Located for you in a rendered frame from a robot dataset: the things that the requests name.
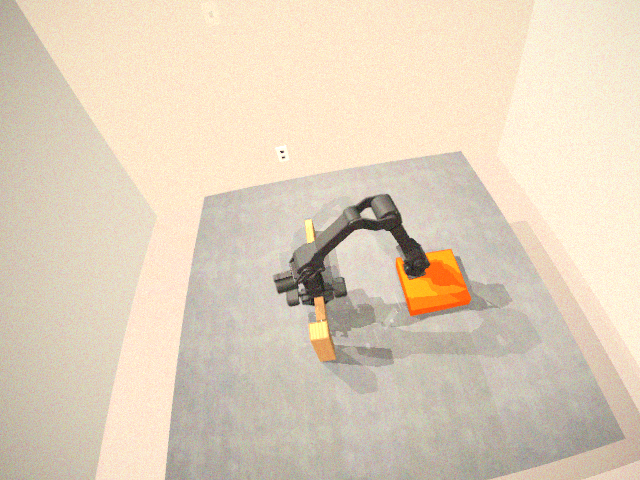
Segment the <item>wooden side rail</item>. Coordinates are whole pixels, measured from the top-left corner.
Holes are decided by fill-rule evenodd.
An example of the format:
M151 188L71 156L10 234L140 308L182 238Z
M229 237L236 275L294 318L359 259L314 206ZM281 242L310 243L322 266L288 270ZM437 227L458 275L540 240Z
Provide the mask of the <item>wooden side rail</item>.
M306 228L307 243L311 243L316 239L316 234L315 234L315 229L313 226L312 219L305 220L305 228ZM326 310L326 304L324 303L324 297L315 298L314 303L315 303L317 323L325 322L325 321L327 321L328 323L327 310Z

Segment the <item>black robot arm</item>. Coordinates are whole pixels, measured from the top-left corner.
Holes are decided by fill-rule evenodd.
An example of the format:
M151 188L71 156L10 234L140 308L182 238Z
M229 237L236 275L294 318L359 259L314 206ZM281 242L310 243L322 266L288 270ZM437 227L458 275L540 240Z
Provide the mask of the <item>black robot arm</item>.
M361 217L360 213L371 207L376 219ZM388 194L368 196L357 205L343 210L337 218L313 242L305 243L293 252L288 271L272 275L277 293L298 289L302 284L307 288L318 286L325 271L324 258L354 230L390 231L398 242L396 247L403 263L402 267L408 279L425 276L425 269L431 265L420 244L410 238L403 226L402 215Z

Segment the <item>wooden post with slot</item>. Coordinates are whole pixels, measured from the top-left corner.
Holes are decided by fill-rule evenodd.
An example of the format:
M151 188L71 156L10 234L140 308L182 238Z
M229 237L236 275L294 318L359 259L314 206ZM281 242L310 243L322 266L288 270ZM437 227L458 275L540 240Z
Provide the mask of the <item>wooden post with slot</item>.
M309 325L309 336L320 362L335 360L335 345L327 321Z

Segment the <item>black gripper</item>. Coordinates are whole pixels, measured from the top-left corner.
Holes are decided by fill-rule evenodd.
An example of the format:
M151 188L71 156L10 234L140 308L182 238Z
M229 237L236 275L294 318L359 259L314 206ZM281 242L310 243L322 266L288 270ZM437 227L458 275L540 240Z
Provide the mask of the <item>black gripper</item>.
M334 299L334 296L343 297L347 295L345 279L343 277L332 279L332 284L331 282L323 283L321 278L320 284L314 288L307 288L304 286L304 289L301 289L301 292L298 292L298 289L286 292L286 302L288 306L291 307L299 305L299 297L301 298L303 305L315 306L315 298L324 297L324 303L327 304L330 300Z

